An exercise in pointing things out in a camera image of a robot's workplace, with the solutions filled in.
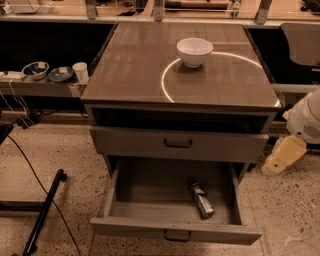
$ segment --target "white robot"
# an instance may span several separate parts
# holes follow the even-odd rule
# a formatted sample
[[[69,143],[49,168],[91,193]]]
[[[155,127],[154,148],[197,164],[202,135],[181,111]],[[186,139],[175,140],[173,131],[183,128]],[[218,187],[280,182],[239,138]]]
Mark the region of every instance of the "white robot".
[[[283,114],[290,135],[277,140],[262,167],[265,174],[278,174],[306,153],[306,145],[320,144],[320,88],[308,93]]]

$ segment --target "speckled floor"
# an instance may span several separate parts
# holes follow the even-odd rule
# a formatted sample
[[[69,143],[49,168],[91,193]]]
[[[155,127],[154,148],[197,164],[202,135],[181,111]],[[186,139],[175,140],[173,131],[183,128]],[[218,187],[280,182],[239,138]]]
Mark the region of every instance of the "speckled floor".
[[[257,167],[240,185],[248,226],[263,231],[251,246],[173,243],[127,239],[95,234],[90,218],[97,216],[109,177],[95,152],[88,127],[37,125],[16,127],[11,137],[20,145],[44,187],[49,189],[62,168],[68,179],[55,196],[77,241],[81,255],[214,255],[214,256],[319,256],[320,255],[320,154],[307,154],[279,176],[265,176]],[[8,138],[0,146],[0,199],[42,201],[45,194],[29,165]],[[0,256],[22,255],[35,223],[35,214],[1,213]],[[54,206],[37,241],[33,255],[78,255]]]

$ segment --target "power strip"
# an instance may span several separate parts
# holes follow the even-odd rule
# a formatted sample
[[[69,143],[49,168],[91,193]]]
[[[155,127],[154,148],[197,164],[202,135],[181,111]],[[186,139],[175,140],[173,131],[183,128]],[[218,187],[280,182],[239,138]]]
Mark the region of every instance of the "power strip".
[[[0,76],[0,79],[1,80],[23,81],[25,79],[25,75],[22,72],[9,71],[8,73],[3,73],[2,76]]]

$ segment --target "metal can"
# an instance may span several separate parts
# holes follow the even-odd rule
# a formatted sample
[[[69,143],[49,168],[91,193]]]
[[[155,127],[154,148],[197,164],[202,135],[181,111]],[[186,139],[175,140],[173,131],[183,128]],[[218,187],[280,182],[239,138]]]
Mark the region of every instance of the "metal can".
[[[203,218],[210,218],[215,210],[210,204],[207,194],[200,183],[191,185],[191,191]]]

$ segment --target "drawer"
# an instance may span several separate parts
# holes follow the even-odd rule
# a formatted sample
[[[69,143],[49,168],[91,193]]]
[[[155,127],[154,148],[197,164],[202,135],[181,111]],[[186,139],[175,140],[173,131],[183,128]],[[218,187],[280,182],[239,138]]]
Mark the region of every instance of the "drawer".
[[[215,209],[201,218],[190,185],[199,182]],[[121,157],[102,217],[92,218],[98,234],[252,244],[262,233],[243,220],[238,181],[230,163]]]
[[[255,162],[268,136],[135,128],[92,127],[100,154],[203,161]]]

